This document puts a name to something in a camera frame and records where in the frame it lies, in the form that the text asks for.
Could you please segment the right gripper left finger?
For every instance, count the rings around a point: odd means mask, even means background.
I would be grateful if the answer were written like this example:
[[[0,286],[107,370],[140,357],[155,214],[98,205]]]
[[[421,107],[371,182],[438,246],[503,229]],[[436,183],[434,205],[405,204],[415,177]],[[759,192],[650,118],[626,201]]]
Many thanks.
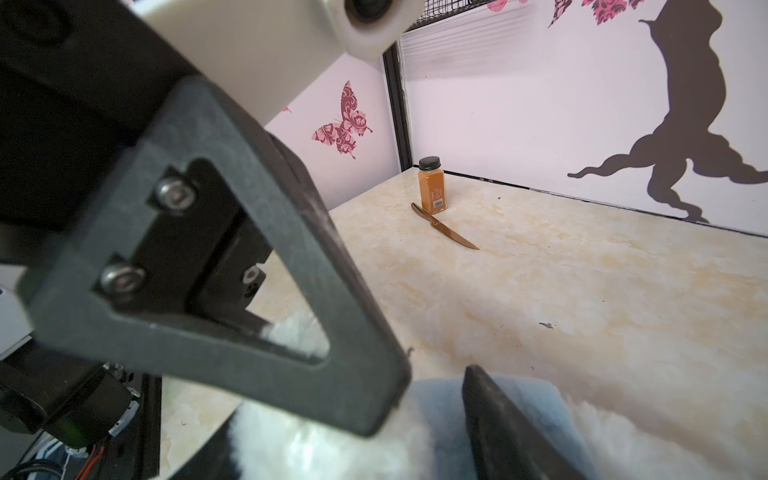
[[[240,472],[233,458],[231,426],[234,414],[216,430],[210,439],[179,470],[171,480],[238,480]]]

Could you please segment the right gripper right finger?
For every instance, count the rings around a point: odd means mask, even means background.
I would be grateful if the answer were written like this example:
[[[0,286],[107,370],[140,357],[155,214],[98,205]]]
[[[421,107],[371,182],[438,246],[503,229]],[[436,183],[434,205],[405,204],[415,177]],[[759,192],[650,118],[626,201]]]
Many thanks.
[[[585,477],[480,366],[465,369],[462,399],[479,479]]]

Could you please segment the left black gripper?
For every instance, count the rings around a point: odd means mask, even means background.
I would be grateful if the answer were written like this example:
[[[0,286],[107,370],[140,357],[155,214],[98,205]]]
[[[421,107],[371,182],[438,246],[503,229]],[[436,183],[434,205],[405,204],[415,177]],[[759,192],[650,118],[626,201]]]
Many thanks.
[[[79,215],[135,145],[171,89],[194,66],[117,1],[1,5],[1,256],[48,274]],[[166,168],[146,196],[160,223],[138,257],[114,256],[83,298],[124,313],[187,316],[256,334],[254,284],[237,274],[263,242],[204,160]],[[1,423],[43,430],[80,449],[136,409],[100,361],[38,339],[1,365]]]

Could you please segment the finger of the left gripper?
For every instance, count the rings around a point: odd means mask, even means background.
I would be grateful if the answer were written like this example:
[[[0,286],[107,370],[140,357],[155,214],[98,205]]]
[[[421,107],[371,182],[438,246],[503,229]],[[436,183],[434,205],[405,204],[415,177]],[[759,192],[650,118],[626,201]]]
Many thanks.
[[[276,254],[330,350],[248,311]],[[220,88],[181,80],[64,235],[22,277],[37,338],[215,386],[369,437],[411,379],[403,348],[298,157]]]

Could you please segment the white teddy bear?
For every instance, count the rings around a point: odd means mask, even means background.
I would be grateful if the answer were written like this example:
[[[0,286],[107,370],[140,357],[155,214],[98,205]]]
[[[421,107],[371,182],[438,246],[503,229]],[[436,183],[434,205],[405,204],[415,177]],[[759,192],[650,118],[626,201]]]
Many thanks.
[[[536,431],[588,479],[747,479],[552,383],[492,375]],[[226,438],[238,479],[475,479],[458,377],[413,383],[382,429],[362,438],[255,401]]]

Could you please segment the light blue bear hoodie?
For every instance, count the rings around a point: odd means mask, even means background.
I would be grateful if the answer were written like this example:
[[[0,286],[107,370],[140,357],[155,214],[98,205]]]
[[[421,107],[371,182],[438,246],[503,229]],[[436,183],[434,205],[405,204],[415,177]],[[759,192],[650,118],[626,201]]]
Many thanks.
[[[527,377],[490,375],[415,382],[406,395],[431,437],[431,479],[597,479],[560,391]]]

